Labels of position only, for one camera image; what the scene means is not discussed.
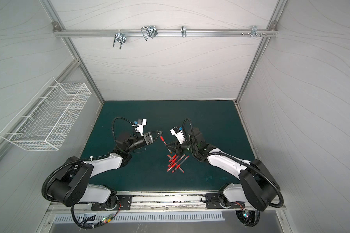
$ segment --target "green work surface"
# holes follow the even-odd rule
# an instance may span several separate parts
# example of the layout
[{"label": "green work surface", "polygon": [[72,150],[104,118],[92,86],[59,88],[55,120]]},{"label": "green work surface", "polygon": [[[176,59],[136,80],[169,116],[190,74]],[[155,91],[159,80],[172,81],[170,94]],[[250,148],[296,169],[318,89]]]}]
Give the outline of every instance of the green work surface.
[{"label": "green work surface", "polygon": [[[106,101],[82,158],[102,156],[115,146],[111,123],[116,116],[131,121],[147,119],[144,132],[162,131],[167,143],[176,140],[170,129],[181,126],[190,118],[193,127],[202,132],[207,143],[232,156],[252,161],[254,155],[233,101]],[[115,122],[116,136],[132,133],[132,127],[124,120]],[[107,185],[118,191],[169,191],[169,190],[218,190],[228,182],[240,183],[226,171],[206,162],[189,158],[174,173],[167,172],[168,150],[158,138],[140,153],[131,153],[131,161],[122,168],[109,170],[90,179],[90,183]]]}]

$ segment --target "gray wall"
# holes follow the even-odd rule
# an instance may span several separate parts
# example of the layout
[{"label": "gray wall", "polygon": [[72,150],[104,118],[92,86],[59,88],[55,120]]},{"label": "gray wall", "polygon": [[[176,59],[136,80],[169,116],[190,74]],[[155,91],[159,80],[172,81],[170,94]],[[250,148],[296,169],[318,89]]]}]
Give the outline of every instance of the gray wall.
[{"label": "gray wall", "polygon": [[[265,28],[277,0],[50,0],[66,29]],[[233,100],[260,38],[73,38],[105,100]]]},{"label": "gray wall", "polygon": [[240,107],[294,232],[350,232],[350,1],[290,0]]},{"label": "gray wall", "polygon": [[[0,130],[72,60],[38,0],[0,1]],[[79,68],[66,81],[87,83]],[[42,182],[69,156],[79,156],[99,106],[92,94],[59,151],[10,148],[0,161],[0,232],[36,231],[49,204]]]},{"label": "gray wall", "polygon": [[73,60],[38,0],[0,1],[0,131]]}]

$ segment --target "wire mesh basket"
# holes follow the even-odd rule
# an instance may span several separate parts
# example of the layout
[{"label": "wire mesh basket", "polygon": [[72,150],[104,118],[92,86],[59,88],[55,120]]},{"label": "wire mesh basket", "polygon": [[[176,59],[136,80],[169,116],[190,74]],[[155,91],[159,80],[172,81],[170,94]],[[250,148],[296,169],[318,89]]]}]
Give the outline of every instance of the wire mesh basket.
[{"label": "wire mesh basket", "polygon": [[[58,83],[55,79],[52,83],[55,84],[43,86],[49,89],[45,95],[35,96],[0,132],[0,137],[26,151],[60,149],[91,92],[84,83]],[[38,101],[30,108],[34,99]]]}]

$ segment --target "red pen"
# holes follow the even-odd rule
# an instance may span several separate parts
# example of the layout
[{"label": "red pen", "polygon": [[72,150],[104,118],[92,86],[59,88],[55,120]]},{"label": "red pen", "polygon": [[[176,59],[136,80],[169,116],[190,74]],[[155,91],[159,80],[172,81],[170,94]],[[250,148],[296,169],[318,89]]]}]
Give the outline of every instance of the red pen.
[{"label": "red pen", "polygon": [[169,162],[171,162],[175,158],[176,158],[176,154],[172,158],[170,158]]},{"label": "red pen", "polygon": [[167,166],[169,167],[169,166],[173,165],[173,164],[175,163],[175,160],[176,160],[178,157],[179,157],[179,156],[177,156],[175,159],[173,159],[173,160],[171,161],[171,163],[170,163],[169,165],[167,165]]},{"label": "red pen", "polygon": [[184,158],[185,155],[186,155],[186,154],[184,154],[176,163],[179,163],[179,161],[180,161],[182,158]]},{"label": "red pen", "polygon": [[164,145],[167,146],[167,144],[166,144],[165,140],[163,139],[162,135],[159,136],[159,137],[161,138],[161,140],[164,143]]},{"label": "red pen", "polygon": [[186,160],[188,159],[188,157],[189,157],[189,156],[187,156],[179,165],[177,165],[177,167],[172,171],[172,173],[173,173],[175,170],[177,170],[178,168],[180,168],[180,165],[181,165],[182,163],[184,163],[184,161],[186,161]]},{"label": "red pen", "polygon": [[[172,157],[170,155],[167,155],[171,160],[172,160]],[[184,173],[183,169],[181,169],[181,167],[179,167],[179,169]]]},{"label": "red pen", "polygon": [[175,165],[176,165],[176,163],[174,163],[173,165],[171,165],[171,166],[169,167],[169,169],[167,169],[167,171],[171,170]]}]

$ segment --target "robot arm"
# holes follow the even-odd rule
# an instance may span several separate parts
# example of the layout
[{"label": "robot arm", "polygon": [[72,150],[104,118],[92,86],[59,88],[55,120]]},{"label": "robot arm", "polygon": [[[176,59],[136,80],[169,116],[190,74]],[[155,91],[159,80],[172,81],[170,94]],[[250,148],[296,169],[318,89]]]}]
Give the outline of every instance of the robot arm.
[{"label": "robot arm", "polygon": [[[264,211],[268,205],[283,206],[284,199],[280,193],[280,187],[262,161],[242,160],[224,153],[219,148],[207,144],[200,130],[192,128],[192,125],[188,136],[184,135],[184,132],[183,123],[178,132],[181,135],[175,134],[178,141],[169,143],[168,149],[176,154],[189,150],[196,160],[208,161],[210,165],[219,167],[240,180],[241,184],[226,184],[219,190],[219,201],[224,207],[230,206],[235,201],[241,201],[242,189],[247,201],[259,211]],[[272,204],[271,201],[276,195],[279,196],[280,202]]]},{"label": "robot arm", "polygon": [[[107,209],[113,208],[116,205],[116,191],[103,185],[88,184],[89,179],[102,172],[126,166],[132,158],[132,151],[152,144],[162,134],[161,131],[143,133],[146,122],[146,119],[139,119],[135,122],[136,125],[132,124],[135,132],[140,133],[137,136],[123,133],[116,139],[114,135],[117,145],[112,153],[102,159],[94,160],[91,157],[90,161],[75,162],[54,175],[51,174],[49,182],[44,182],[43,185],[46,187],[46,195],[67,207],[79,202],[93,202],[103,203],[103,207]],[[80,161],[77,157],[70,157],[65,164],[77,160]]]}]

